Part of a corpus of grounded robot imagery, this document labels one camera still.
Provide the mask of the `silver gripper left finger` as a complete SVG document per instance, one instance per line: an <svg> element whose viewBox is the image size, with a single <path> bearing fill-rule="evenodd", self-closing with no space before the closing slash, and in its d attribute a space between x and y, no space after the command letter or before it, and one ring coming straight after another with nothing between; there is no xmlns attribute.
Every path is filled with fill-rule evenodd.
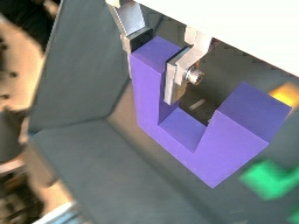
<svg viewBox="0 0 299 224"><path fill-rule="evenodd" d="M106 0L120 31L123 49L132 53L154 38L154 29L146 26L140 4L135 0Z"/></svg>

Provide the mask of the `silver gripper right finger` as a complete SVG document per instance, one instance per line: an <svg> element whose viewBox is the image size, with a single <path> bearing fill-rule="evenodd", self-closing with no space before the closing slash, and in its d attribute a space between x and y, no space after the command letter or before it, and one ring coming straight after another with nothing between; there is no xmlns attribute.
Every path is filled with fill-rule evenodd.
<svg viewBox="0 0 299 224"><path fill-rule="evenodd" d="M167 60L163 100L168 105L182 98L187 82L198 85L202 81L203 72L199 69L199 62L210 50L211 35L187 26L184 42L191 46L184 47Z"/></svg>

